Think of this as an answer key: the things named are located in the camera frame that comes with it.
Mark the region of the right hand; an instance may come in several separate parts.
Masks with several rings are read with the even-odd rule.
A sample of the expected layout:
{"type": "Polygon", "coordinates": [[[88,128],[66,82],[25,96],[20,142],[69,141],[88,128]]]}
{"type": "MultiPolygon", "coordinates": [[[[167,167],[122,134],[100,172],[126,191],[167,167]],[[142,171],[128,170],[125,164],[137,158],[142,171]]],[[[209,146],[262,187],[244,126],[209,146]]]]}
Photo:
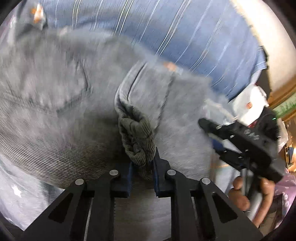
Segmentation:
{"type": "MultiPolygon", "coordinates": [[[[241,192],[243,187],[243,178],[238,176],[233,181],[233,188],[229,191],[229,199],[242,211],[247,211],[250,208],[250,201],[241,192]]],[[[261,178],[260,188],[262,192],[262,203],[253,218],[252,222],[256,227],[259,227],[266,217],[274,197],[275,183],[273,181],[267,180],[266,178],[261,178]]]]}

